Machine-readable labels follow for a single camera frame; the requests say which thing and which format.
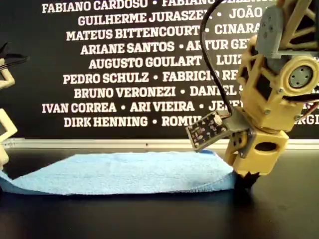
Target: printed name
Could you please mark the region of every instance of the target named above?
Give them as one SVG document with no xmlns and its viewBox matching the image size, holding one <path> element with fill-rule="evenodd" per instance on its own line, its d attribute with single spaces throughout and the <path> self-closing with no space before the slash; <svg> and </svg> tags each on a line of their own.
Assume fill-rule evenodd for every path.
<svg viewBox="0 0 319 239">
<path fill-rule="evenodd" d="M 229 18 L 253 18 L 253 17 L 262 17 L 263 9 L 261 7 L 254 7 L 248 5 L 247 9 L 245 8 L 233 8 L 232 12 L 229 14 Z"/>
<path fill-rule="evenodd" d="M 64 118 L 64 127 L 146 127 L 147 117 L 71 117 Z"/>
<path fill-rule="evenodd" d="M 175 43 L 168 42 L 142 42 L 142 43 L 110 43 L 83 45 L 81 55 L 145 53 L 145 52 L 173 52 Z"/>
<path fill-rule="evenodd" d="M 175 97 L 175 86 L 74 89 L 75 99 Z"/>
<path fill-rule="evenodd" d="M 63 75 L 63 84 L 99 84 L 99 83 L 146 83 L 149 82 L 148 72 L 122 72 L 96 74 Z"/>
<path fill-rule="evenodd" d="M 173 36 L 198 36 L 199 25 L 116 28 L 67 31 L 67 41 L 110 40 Z"/>
<path fill-rule="evenodd" d="M 89 69 L 200 66 L 202 55 L 92 59 Z"/>
<path fill-rule="evenodd" d="M 189 112 L 195 111 L 192 101 L 132 102 L 130 112 Z"/>
<path fill-rule="evenodd" d="M 42 13 L 60 13 L 60 12 L 76 12 L 76 11 L 99 11 L 113 9 L 130 9 L 147 7 L 148 0 L 96 0 L 69 2 L 69 3 L 44 3 L 42 4 Z"/>
<path fill-rule="evenodd" d="M 117 112 L 113 102 L 42 104 L 43 114 Z"/>
</svg>

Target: black tabletop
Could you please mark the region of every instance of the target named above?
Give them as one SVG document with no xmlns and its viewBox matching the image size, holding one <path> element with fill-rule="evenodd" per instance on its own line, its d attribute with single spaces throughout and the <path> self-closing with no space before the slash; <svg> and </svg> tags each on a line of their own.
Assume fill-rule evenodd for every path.
<svg viewBox="0 0 319 239">
<path fill-rule="evenodd" d="M 15 178 L 75 153 L 89 152 L 93 150 L 10 149 L 5 170 Z M 287 150 L 250 194 L 231 190 L 98 197 L 3 193 L 0 238 L 318 239 L 317 152 Z"/>
</svg>

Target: beige robot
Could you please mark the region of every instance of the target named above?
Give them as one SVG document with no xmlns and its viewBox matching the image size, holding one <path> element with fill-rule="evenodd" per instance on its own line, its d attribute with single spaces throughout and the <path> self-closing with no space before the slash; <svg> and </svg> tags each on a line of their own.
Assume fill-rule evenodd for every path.
<svg viewBox="0 0 319 239">
<path fill-rule="evenodd" d="M 237 74 L 243 107 L 212 112 L 186 128 L 195 151 L 229 137 L 224 160 L 245 188 L 273 170 L 286 133 L 318 106 L 319 95 L 312 94 L 319 83 L 315 12 L 315 0 L 279 0 L 268 7 Z M 301 115 L 306 103 L 313 106 Z"/>
<path fill-rule="evenodd" d="M 8 88 L 15 84 L 14 78 L 8 70 L 8 67 L 11 65 L 24 63 L 28 60 L 28 57 L 25 57 L 20 54 L 5 54 L 6 46 L 7 43 L 0 50 L 0 72 L 2 74 L 0 80 L 0 90 Z M 4 58 L 20 58 L 20 60 L 11 63 L 6 63 Z M 16 132 L 17 128 L 14 126 L 9 116 L 6 114 L 4 109 L 0 109 L 0 170 L 3 170 L 3 166 L 8 162 L 8 155 L 5 152 L 2 143 L 9 137 L 13 136 Z"/>
</svg>

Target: gray plastic part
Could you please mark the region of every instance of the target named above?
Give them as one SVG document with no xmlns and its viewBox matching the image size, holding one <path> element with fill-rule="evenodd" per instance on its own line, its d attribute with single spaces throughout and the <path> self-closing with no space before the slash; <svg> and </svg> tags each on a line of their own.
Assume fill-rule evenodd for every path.
<svg viewBox="0 0 319 239">
<path fill-rule="evenodd" d="M 293 88 L 306 86 L 313 77 L 313 70 L 309 66 L 297 67 L 289 77 L 289 85 Z"/>
<path fill-rule="evenodd" d="M 247 139 L 247 143 L 246 143 L 245 147 L 238 150 L 241 158 L 247 157 L 247 154 L 248 154 L 249 150 L 251 149 L 255 138 L 256 138 L 256 132 L 251 128 L 248 131 L 248 139 Z"/>
<path fill-rule="evenodd" d="M 273 72 L 279 74 L 281 69 L 285 66 L 285 64 L 291 60 L 291 57 L 289 56 L 282 56 L 281 58 L 277 59 L 267 59 L 267 66 L 269 69 L 271 69 Z"/>
<path fill-rule="evenodd" d="M 262 16 L 256 50 L 267 58 L 280 58 L 279 45 L 284 30 L 284 12 L 281 7 L 271 6 Z"/>
<path fill-rule="evenodd" d="M 250 129 L 251 127 L 249 122 L 236 107 L 233 109 L 233 115 L 225 118 L 223 122 L 232 133 L 242 132 Z"/>
</svg>

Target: blue towel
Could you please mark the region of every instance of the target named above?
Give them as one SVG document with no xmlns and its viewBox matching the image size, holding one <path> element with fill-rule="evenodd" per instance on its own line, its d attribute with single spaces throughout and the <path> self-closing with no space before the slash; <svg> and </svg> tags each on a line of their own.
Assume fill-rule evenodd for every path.
<svg viewBox="0 0 319 239">
<path fill-rule="evenodd" d="M 79 154 L 11 180 L 4 192 L 27 195 L 198 193 L 233 189 L 233 168 L 215 152 Z"/>
</svg>

